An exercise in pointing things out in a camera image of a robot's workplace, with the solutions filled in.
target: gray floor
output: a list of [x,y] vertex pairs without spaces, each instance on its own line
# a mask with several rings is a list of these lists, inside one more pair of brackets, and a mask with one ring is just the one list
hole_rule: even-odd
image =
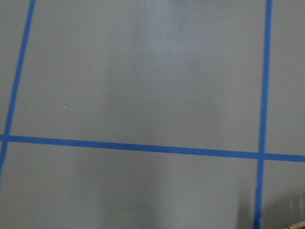
[[[0,3],[0,129],[29,1]],[[273,2],[266,153],[305,156],[305,2]],[[265,1],[35,4],[11,135],[258,151]],[[257,160],[9,142],[4,229],[250,229]],[[265,161],[262,229],[305,218]]]

